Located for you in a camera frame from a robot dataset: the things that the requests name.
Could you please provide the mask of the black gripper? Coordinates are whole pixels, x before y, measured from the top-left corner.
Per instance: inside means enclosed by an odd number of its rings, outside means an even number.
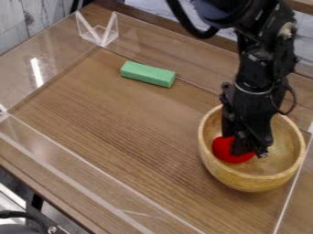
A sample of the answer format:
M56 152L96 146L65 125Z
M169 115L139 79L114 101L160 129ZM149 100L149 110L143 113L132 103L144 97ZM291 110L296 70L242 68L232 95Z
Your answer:
M267 154L274 144L271 119L278 114L286 89L276 85L266 92L246 92L236 84L220 84L220 130L221 136L233 135L231 153L240 156L255 153Z

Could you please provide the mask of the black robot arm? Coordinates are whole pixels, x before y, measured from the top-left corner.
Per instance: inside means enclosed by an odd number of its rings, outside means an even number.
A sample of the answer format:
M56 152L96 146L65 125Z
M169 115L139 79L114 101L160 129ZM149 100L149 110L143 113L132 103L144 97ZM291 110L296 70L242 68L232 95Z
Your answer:
M237 72L220 84L221 136L232 140L227 155L263 157L274 143L271 119L286 113L279 107L292 92L294 12L283 0L195 0L195 10L209 26L236 33Z

